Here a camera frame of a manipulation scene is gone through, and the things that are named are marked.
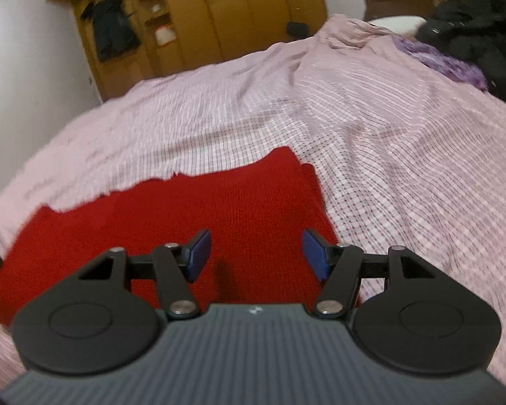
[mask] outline folded blanket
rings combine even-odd
[[[210,302],[311,304],[319,292],[302,256],[301,232],[335,235],[311,165],[288,148],[252,165],[167,181],[149,180],[66,213],[41,208],[24,227],[0,270],[0,322],[102,251],[123,246],[148,253],[212,232],[212,255],[191,285]],[[133,293],[157,306],[154,284],[133,281]]]

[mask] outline round black motor cover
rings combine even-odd
[[[58,284],[27,304],[12,324],[27,368],[69,376],[132,362],[159,331],[158,316],[147,302],[102,281]]]
[[[453,281],[407,279],[367,300],[353,331],[374,358],[418,375],[453,375],[489,364],[500,321],[482,299]]]

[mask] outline red cloth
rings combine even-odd
[[[146,254],[166,242],[212,232],[212,254],[191,285],[210,302],[311,305],[320,286],[301,251],[302,230],[336,238],[311,165],[288,148],[252,165],[187,177],[149,180],[70,212],[41,208],[19,234],[0,269],[0,322],[9,325],[25,303],[113,246]],[[154,307],[151,281],[133,293]]]

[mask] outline checkered fabric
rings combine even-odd
[[[506,384],[506,104],[397,51],[388,33],[334,16],[315,37],[142,82],[77,118],[1,194],[0,251],[42,203],[71,209],[289,146],[314,165],[341,240],[406,245],[497,310],[489,369]],[[380,289],[365,281],[362,296]],[[20,370],[0,329],[0,387]]]

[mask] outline red knit fabric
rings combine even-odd
[[[311,165],[288,148],[223,172],[149,180],[70,212],[41,208],[19,234],[0,270],[0,322],[102,251],[123,246],[145,254],[165,242],[212,232],[212,254],[191,285],[202,308],[210,302],[310,305],[319,292],[302,255],[301,233],[312,227],[336,238],[323,210]],[[133,281],[153,306],[153,282]]]

